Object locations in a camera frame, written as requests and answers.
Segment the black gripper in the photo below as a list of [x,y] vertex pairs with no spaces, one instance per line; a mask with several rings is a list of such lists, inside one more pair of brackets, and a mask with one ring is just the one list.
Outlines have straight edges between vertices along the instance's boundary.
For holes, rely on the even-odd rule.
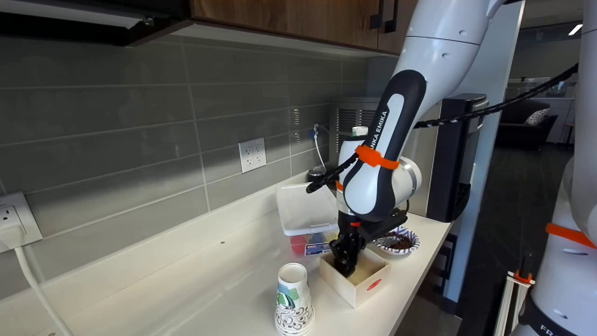
[[342,266],[342,256],[346,256],[344,277],[351,277],[359,264],[359,255],[368,245],[368,232],[362,228],[357,219],[340,221],[340,236],[331,242],[332,266],[338,270]]

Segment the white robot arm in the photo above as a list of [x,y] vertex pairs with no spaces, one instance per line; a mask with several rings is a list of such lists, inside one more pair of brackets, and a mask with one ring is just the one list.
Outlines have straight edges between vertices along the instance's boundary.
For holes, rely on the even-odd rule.
[[[342,230],[372,242],[400,227],[398,206],[413,189],[398,180],[401,152],[416,122],[469,74],[489,19],[504,0],[420,0],[398,66],[368,137],[340,180]],[[597,336],[597,0],[582,6],[575,100],[575,154],[547,227],[538,284],[517,336]]]

